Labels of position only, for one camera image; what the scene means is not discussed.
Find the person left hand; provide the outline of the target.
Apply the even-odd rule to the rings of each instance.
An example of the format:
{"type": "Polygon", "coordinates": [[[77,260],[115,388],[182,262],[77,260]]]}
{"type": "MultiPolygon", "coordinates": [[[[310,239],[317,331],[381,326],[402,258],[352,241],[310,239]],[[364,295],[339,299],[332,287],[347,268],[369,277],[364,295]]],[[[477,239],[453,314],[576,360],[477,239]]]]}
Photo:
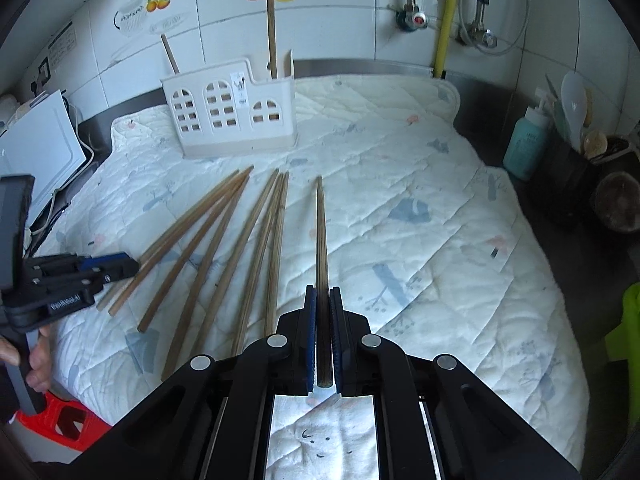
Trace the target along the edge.
{"type": "MultiPolygon", "coordinates": [[[[26,382],[35,392],[44,393],[51,387],[52,359],[50,350],[50,326],[42,326],[39,329],[37,344],[29,355],[30,372],[26,382]]],[[[6,338],[0,338],[0,358],[4,364],[19,366],[21,362],[20,352],[6,338]]]]}

